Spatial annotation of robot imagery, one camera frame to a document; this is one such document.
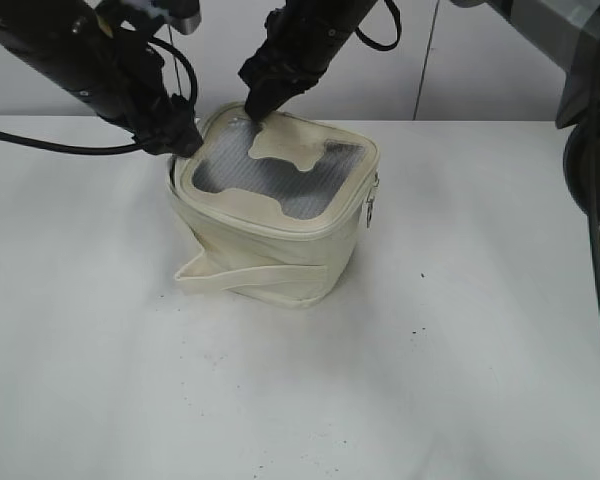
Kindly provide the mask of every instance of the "cream canvas bag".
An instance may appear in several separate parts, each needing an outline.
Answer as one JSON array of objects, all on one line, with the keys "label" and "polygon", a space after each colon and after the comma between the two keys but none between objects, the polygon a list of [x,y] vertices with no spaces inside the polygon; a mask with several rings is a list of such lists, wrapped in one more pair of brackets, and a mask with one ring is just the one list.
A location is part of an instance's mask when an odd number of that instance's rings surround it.
[{"label": "cream canvas bag", "polygon": [[351,257],[363,206],[371,219],[376,145],[288,114],[255,124],[238,104],[214,114],[203,135],[204,146],[169,169],[171,203],[195,252],[177,283],[285,307],[320,301]]}]

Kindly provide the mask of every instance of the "gray mesh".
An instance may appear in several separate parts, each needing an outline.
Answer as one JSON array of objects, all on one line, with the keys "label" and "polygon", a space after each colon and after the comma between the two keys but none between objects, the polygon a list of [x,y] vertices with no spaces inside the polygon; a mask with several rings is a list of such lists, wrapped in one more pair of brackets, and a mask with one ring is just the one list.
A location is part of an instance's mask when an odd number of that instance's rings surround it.
[{"label": "gray mesh", "polygon": [[328,141],[325,154],[309,172],[278,158],[249,157],[260,127],[235,119],[219,135],[193,174],[193,186],[208,193],[239,188],[277,200],[288,217],[308,220],[322,214],[366,149]]}]

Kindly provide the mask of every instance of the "white table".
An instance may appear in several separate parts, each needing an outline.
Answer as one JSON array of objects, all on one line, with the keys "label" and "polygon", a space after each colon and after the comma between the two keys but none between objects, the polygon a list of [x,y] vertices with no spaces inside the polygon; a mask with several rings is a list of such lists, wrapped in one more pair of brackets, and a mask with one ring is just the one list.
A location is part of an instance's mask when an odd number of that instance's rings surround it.
[{"label": "white table", "polygon": [[[303,311],[176,290],[165,158],[0,143],[0,480],[600,479],[566,133],[335,123],[378,142],[381,190]],[[95,118],[0,129],[128,141]]]}]

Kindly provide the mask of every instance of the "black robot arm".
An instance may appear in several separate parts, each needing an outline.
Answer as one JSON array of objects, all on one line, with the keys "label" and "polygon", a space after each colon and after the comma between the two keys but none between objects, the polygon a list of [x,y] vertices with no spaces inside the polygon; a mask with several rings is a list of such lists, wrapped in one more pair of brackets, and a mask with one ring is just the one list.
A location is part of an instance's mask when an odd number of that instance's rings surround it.
[{"label": "black robot arm", "polygon": [[[153,35],[167,21],[189,33],[199,6],[162,0],[156,12],[116,0],[95,11],[83,0],[0,0],[0,44],[102,119],[132,132],[147,152],[189,156],[202,144],[194,124],[195,76],[192,98],[170,96],[164,60],[150,43],[170,48]],[[135,30],[123,28],[124,21]]]}]

